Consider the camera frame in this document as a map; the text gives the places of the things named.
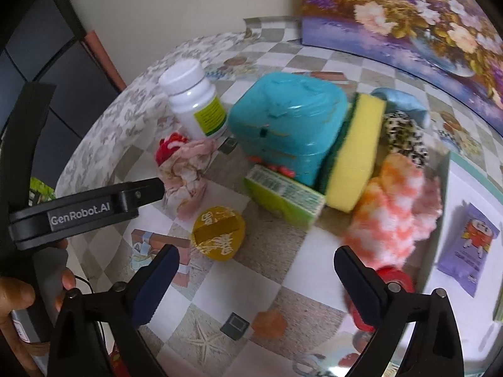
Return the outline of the person left hand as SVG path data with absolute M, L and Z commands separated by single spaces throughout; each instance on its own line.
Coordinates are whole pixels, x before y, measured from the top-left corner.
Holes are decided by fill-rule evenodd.
M 46 376 L 56 319 L 76 279 L 68 241 L 1 259 L 1 333 L 29 376 Z

